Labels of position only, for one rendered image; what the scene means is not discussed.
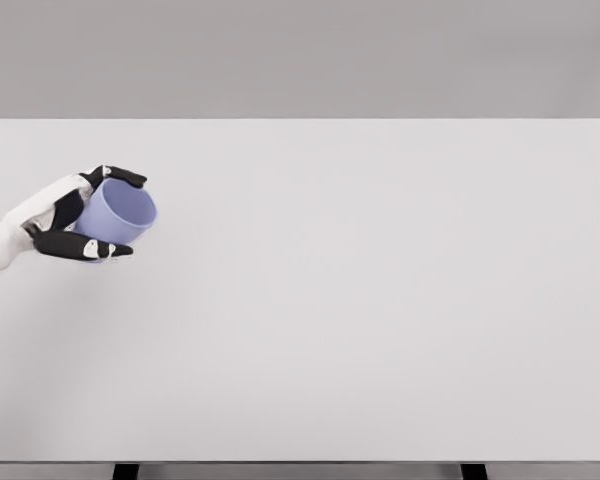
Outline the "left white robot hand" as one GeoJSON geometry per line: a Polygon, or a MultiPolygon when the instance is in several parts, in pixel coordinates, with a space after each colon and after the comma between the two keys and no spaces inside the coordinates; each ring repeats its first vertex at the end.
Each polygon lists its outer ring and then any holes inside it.
{"type": "Polygon", "coordinates": [[[141,189],[147,177],[117,166],[100,165],[67,175],[44,187],[9,211],[5,220],[24,231],[25,240],[38,253],[85,262],[129,256],[129,245],[109,243],[70,229],[102,183],[113,178],[141,189]]]}

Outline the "lavender plastic cup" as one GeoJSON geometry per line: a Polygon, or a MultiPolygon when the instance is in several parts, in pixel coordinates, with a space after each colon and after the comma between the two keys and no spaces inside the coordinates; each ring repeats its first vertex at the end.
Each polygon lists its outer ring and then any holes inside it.
{"type": "Polygon", "coordinates": [[[80,188],[83,210],[72,231],[87,238],[88,245],[79,260],[102,263],[121,257],[154,224],[156,204],[144,188],[124,180],[106,178],[97,188],[80,188]]]}

